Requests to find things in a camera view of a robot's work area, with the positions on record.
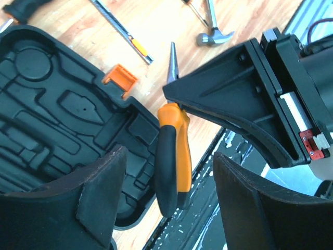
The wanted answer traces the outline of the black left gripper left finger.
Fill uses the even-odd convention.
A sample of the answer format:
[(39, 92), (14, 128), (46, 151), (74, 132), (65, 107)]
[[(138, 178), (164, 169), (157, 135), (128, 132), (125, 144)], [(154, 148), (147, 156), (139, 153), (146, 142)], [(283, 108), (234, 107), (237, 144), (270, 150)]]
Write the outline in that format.
[(116, 145), (30, 192), (1, 195), (1, 249), (109, 249), (126, 170)]

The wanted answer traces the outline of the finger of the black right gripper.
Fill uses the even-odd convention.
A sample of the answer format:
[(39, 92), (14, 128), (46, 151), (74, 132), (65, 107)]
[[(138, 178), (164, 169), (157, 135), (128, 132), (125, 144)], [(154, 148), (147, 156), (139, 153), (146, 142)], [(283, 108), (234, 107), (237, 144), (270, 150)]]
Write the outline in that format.
[(219, 54), (163, 87), (165, 97), (188, 113), (242, 135), (272, 168), (309, 163), (300, 130), (257, 41)]

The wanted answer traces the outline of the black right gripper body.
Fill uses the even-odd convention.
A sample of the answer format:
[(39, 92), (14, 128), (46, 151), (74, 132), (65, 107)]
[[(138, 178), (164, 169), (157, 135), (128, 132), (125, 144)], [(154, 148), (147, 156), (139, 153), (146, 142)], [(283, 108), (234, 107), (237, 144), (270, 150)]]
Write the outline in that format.
[(299, 127), (316, 177), (332, 179), (332, 35), (302, 45), (277, 28), (262, 34), (261, 46)]

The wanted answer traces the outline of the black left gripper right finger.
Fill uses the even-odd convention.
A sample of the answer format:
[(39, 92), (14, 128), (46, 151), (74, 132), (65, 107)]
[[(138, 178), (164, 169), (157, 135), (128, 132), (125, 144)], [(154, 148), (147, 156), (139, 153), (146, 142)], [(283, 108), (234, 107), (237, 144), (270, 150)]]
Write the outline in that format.
[(332, 201), (261, 177), (217, 152), (213, 176), (228, 249), (332, 249)]

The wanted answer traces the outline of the orange black pliers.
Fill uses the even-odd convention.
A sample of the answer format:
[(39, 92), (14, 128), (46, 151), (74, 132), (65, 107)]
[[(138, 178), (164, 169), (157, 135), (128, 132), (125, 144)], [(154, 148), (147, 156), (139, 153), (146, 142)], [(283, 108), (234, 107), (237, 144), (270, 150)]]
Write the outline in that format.
[(167, 100), (158, 110), (158, 135), (154, 185), (161, 214), (170, 218), (186, 209), (192, 185), (192, 163), (188, 142), (190, 118), (179, 104)]

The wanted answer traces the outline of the black plastic tool case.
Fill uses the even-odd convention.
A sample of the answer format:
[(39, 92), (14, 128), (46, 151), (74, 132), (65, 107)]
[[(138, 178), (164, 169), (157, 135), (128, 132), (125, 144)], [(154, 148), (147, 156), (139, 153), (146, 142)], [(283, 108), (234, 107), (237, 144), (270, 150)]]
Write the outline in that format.
[(104, 73), (32, 26), (1, 34), (1, 193), (30, 191), (127, 148), (115, 228), (149, 209), (158, 121)]

